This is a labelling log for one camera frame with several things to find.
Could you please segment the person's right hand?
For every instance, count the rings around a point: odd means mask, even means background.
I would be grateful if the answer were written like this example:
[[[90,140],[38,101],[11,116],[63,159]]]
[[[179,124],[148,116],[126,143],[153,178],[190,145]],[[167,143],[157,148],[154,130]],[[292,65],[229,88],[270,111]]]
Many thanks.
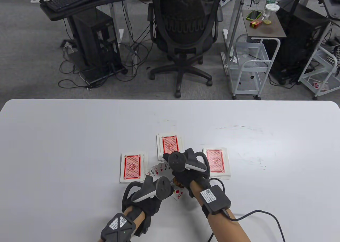
[[[185,152],[164,153],[163,159],[169,164],[176,181],[186,187],[191,197],[194,196],[190,184],[195,181],[203,190],[210,187],[210,166],[203,152],[194,152],[192,148]]]

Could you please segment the person's left hand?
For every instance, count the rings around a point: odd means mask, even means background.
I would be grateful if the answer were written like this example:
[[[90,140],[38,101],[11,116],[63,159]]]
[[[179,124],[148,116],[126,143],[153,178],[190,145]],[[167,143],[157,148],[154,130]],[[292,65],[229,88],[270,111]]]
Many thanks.
[[[132,196],[122,203],[123,214],[135,223],[134,235],[140,237],[148,231],[151,218],[158,213],[162,200],[157,197],[147,198],[138,203],[131,200]]]

